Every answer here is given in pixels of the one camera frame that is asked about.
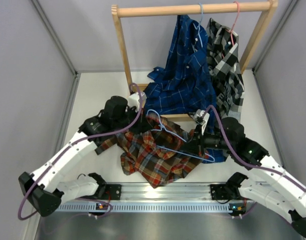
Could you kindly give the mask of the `red brown plaid shirt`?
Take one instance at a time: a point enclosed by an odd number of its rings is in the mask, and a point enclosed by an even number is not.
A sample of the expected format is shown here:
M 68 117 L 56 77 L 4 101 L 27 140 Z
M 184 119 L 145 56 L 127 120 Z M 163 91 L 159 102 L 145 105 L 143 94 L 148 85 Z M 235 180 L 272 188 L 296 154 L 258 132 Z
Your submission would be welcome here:
M 150 113 L 146 119 L 152 128 L 158 128 L 154 113 Z M 189 132 L 183 130 L 180 125 L 164 117 L 162 121 L 169 130 L 188 140 Z M 154 189 L 187 177 L 202 163 L 201 160 L 158 148 L 157 137 L 158 135 L 150 130 L 139 134 L 127 131 L 108 137 L 95 152 L 100 155 L 113 145 L 117 145 L 123 150 L 120 155 L 123 173 L 127 176 L 140 173 Z

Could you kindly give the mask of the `blue plaid shirt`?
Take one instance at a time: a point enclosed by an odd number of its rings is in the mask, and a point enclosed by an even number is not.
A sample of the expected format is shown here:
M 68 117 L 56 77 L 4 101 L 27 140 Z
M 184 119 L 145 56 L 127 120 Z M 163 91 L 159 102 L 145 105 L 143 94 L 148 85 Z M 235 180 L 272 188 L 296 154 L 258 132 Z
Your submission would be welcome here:
M 144 92 L 145 109 L 160 115 L 187 114 L 216 106 L 216 94 L 207 65 L 206 30 L 201 26 L 203 47 L 196 41 L 198 22 L 188 15 L 177 17 L 165 67 L 155 67 Z

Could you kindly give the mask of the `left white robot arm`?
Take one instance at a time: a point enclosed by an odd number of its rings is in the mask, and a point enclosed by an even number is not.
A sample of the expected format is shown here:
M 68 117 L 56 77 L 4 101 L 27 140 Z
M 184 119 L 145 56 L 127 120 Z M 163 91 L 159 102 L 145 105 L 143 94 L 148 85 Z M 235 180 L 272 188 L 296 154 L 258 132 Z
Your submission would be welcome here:
M 86 119 L 57 154 L 32 173 L 24 172 L 19 176 L 24 195 L 22 203 L 29 201 L 40 216 L 47 217 L 71 200 L 103 198 L 107 184 L 99 174 L 89 173 L 68 182 L 63 178 L 87 154 L 103 147 L 106 140 L 119 133 L 147 128 L 142 116 L 145 100 L 145 94 L 138 92 L 128 98 L 113 96 L 107 100 L 105 108 Z

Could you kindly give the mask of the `wooden clothes rack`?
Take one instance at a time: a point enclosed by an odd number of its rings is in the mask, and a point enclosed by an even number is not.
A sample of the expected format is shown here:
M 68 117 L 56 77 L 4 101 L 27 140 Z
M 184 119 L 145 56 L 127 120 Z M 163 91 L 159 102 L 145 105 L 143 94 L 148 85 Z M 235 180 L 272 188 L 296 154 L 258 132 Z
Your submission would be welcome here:
M 250 63 L 266 29 L 278 7 L 277 0 L 243 2 L 243 3 L 215 3 L 204 5 L 173 5 L 173 6 L 152 6 L 152 7 L 129 7 L 120 8 L 114 4 L 111 6 L 112 18 L 116 30 L 118 45 L 120 48 L 124 72 L 128 85 L 132 84 L 131 70 L 127 55 L 127 49 L 122 29 L 121 18 L 135 17 L 158 17 L 158 16 L 174 16 L 174 15 L 197 15 L 197 14 L 222 14 L 222 13 L 245 13 L 245 12 L 260 12 L 261 15 L 254 27 L 251 37 L 245 47 L 245 50 L 239 60 L 241 73 L 244 73 L 246 67 Z

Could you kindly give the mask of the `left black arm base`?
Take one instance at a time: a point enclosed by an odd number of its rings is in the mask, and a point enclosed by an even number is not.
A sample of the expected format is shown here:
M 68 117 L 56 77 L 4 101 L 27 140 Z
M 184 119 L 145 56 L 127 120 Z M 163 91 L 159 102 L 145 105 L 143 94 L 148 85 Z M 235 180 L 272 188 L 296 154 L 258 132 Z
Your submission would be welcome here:
M 82 198 L 87 200 L 106 202 L 98 202 L 96 205 L 96 210 L 111 211 L 111 208 L 109 207 L 111 201 L 120 200 L 121 185 L 106 183 L 105 180 L 97 173 L 90 173 L 88 175 L 81 173 L 78 175 L 77 179 L 85 179 L 86 177 L 94 177 L 95 180 L 99 182 L 99 190 L 96 191 L 92 196 L 84 196 Z

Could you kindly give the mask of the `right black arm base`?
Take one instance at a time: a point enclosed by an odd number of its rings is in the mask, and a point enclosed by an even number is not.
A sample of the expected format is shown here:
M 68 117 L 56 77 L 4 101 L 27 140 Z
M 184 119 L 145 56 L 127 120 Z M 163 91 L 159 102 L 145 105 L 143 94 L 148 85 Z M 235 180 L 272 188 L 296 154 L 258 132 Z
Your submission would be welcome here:
M 227 204 L 232 200 L 243 201 L 242 203 L 230 203 L 229 209 L 232 210 L 229 213 L 231 219 L 243 219 L 249 215 L 256 207 L 257 203 L 253 203 L 251 207 L 247 207 L 248 198 L 242 197 L 239 193 L 239 188 L 244 180 L 248 177 L 242 173 L 234 173 L 226 183 L 217 183 L 210 185 L 211 199 L 219 204 Z

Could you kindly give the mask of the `aluminium mounting rail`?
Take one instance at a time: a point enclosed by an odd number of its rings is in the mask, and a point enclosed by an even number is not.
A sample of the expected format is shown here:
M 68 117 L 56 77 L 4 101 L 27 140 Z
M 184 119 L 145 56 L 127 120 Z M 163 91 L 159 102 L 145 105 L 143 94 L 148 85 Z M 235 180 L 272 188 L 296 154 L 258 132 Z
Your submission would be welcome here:
M 219 204 L 211 199 L 210 185 L 216 182 L 181 182 L 153 189 L 147 183 L 125 183 L 121 186 L 120 200 L 109 203 L 111 211 L 96 210 L 93 200 L 71 200 L 58 208 L 63 213 L 217 213 L 229 214 L 229 204 L 241 204 L 242 200 L 231 200 Z M 247 207 L 255 203 L 248 200 Z

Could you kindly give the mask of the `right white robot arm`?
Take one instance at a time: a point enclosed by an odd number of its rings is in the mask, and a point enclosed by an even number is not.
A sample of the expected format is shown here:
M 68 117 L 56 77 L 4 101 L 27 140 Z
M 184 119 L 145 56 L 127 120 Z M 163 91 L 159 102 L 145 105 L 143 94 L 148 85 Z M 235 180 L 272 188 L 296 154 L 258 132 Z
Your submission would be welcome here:
M 306 186 L 282 167 L 259 143 L 246 137 L 244 126 L 232 117 L 215 125 L 207 133 L 207 121 L 195 117 L 197 126 L 183 151 L 200 154 L 204 149 L 226 151 L 226 160 L 234 174 L 225 183 L 232 199 L 246 198 L 280 215 L 306 239 Z

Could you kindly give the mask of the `light blue hanger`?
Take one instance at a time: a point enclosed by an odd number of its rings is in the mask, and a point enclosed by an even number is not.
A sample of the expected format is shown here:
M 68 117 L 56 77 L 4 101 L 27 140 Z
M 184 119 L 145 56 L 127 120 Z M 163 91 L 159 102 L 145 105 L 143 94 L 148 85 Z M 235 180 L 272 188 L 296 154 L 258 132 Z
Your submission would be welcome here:
M 201 160 L 204 164 L 215 163 L 215 157 L 207 153 L 206 150 L 202 150 L 194 154 L 190 154 L 187 150 L 180 150 L 183 144 L 187 143 L 187 140 L 184 137 L 181 137 L 176 132 L 169 130 L 166 125 L 163 124 L 162 117 L 156 110 L 148 109 L 146 112 L 146 117 L 148 117 L 151 113 L 154 113 L 157 117 L 158 128 L 154 127 L 150 131 L 158 135 L 156 144 L 158 148 L 174 152 L 179 155 L 181 154 L 192 159 L 194 158 Z

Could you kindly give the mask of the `blue hanger with shirt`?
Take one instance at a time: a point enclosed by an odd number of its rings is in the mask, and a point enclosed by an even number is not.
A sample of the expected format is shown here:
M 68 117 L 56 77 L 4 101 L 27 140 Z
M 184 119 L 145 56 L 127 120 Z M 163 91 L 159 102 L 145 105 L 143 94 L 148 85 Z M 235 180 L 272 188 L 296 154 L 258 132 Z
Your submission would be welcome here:
M 200 29 L 201 29 L 201 23 L 202 23 L 202 20 L 203 20 L 204 11 L 203 11 L 203 4 L 200 3 L 200 2 L 198 4 L 200 6 L 201 17 L 200 17 L 200 20 L 198 22 L 198 26 L 195 26 L 195 29 L 197 30 L 196 41 L 200 43 L 201 47 L 203 47 L 203 42 L 202 42 L 202 39 L 201 39 Z

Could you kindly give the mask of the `black white plaid shirt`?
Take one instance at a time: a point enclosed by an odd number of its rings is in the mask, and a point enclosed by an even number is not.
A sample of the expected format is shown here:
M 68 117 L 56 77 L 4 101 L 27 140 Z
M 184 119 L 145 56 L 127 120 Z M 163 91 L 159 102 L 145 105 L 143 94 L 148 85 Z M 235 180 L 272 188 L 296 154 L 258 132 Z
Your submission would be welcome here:
M 238 61 L 239 36 L 229 27 L 209 19 L 206 32 L 207 65 L 216 94 L 216 110 L 221 118 L 240 121 L 244 83 Z

